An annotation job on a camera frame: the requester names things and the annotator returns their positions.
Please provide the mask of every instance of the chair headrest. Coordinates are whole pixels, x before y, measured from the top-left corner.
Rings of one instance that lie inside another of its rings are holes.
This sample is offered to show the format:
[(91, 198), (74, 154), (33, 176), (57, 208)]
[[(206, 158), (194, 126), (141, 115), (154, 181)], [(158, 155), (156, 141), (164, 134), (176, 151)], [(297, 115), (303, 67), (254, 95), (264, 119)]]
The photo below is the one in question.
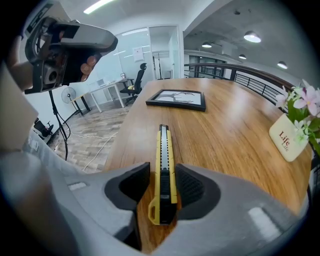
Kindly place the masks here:
[(147, 63), (142, 63), (142, 64), (140, 65), (140, 69), (146, 70), (146, 69), (147, 69)]

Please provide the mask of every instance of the white desk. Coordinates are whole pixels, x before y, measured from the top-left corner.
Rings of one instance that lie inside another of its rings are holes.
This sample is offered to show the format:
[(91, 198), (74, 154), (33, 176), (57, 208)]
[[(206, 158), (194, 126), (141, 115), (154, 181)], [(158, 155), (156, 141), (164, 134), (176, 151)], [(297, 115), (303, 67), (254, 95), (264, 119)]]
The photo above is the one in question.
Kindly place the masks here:
[(109, 94), (109, 96), (110, 96), (110, 99), (112, 99), (112, 96), (111, 96), (111, 94), (110, 94), (109, 88), (114, 87), (115, 92), (116, 92), (116, 95), (117, 95), (118, 98), (119, 98), (121, 107), (124, 108), (124, 107), (125, 107), (125, 104), (124, 104), (124, 102), (122, 101), (122, 98), (121, 98), (121, 96), (120, 96), (120, 92), (119, 92), (119, 89), (118, 89), (118, 87), (117, 87), (117, 84), (118, 84), (118, 83), (126, 83), (126, 82), (129, 81), (129, 80), (132, 80), (132, 79), (126, 78), (126, 79), (122, 79), (122, 80), (119, 80), (119, 81), (114, 81), (114, 82), (112, 82), (112, 83), (103, 85), (103, 86), (101, 86), (101, 87), (99, 87), (99, 88), (96, 88), (96, 89), (93, 89), (92, 91), (90, 91), (90, 95), (91, 95), (91, 97), (92, 97), (92, 99), (93, 99), (93, 101), (94, 101), (94, 104), (96, 105), (96, 107), (98, 108), (98, 110), (99, 110), (100, 113), (101, 113), (102, 111), (101, 111), (101, 108), (99, 107), (99, 104), (98, 104), (98, 102), (97, 102), (97, 100), (96, 100), (96, 98), (95, 98), (95, 96), (94, 96), (94, 93), (97, 92), (97, 91), (100, 91), (100, 90), (107, 89), (107, 92), (108, 92), (108, 94)]

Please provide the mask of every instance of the wooden handrail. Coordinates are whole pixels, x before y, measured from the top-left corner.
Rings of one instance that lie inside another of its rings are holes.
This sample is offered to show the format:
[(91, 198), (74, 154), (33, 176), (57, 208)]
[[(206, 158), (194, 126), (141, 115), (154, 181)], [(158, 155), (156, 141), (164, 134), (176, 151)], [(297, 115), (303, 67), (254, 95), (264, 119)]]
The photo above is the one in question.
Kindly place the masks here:
[(235, 80), (236, 72), (244, 72), (255, 77), (261, 78), (263, 80), (268, 81), (269, 83), (282, 88), (284, 86), (288, 91), (292, 91), (293, 85), (273, 74), (242, 65), (236, 64), (226, 64), (226, 63), (189, 63), (184, 64), (185, 67), (215, 67), (215, 68), (222, 68), (222, 69), (229, 69), (232, 70), (230, 80)]

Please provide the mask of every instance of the black picture frame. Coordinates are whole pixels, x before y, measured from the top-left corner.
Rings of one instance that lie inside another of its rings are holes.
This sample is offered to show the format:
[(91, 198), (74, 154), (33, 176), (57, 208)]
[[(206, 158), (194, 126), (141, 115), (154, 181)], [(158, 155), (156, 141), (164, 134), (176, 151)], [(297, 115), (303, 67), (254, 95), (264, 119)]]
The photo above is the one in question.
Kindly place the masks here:
[[(164, 100), (155, 100), (159, 94), (165, 91), (170, 92), (188, 92), (188, 93), (197, 93), (200, 94), (201, 104), (191, 104), (185, 102), (174, 102), (174, 101), (164, 101)], [(196, 111), (206, 111), (206, 101), (205, 101), (205, 94), (201, 91), (197, 90), (177, 90), (177, 89), (162, 89), (158, 91), (155, 95), (145, 101), (147, 105), (150, 106), (160, 106), (160, 107), (170, 107), (170, 108), (179, 108), (185, 110), (196, 110)]]

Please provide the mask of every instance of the yellow utility knife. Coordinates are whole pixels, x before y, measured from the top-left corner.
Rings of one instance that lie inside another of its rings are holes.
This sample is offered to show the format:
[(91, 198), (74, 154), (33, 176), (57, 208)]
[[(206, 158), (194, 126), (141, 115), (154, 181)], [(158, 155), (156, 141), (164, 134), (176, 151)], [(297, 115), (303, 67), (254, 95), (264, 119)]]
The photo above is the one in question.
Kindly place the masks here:
[(171, 133), (160, 125), (156, 139), (154, 198), (148, 207), (148, 218), (155, 225), (169, 225), (177, 211), (177, 188)]

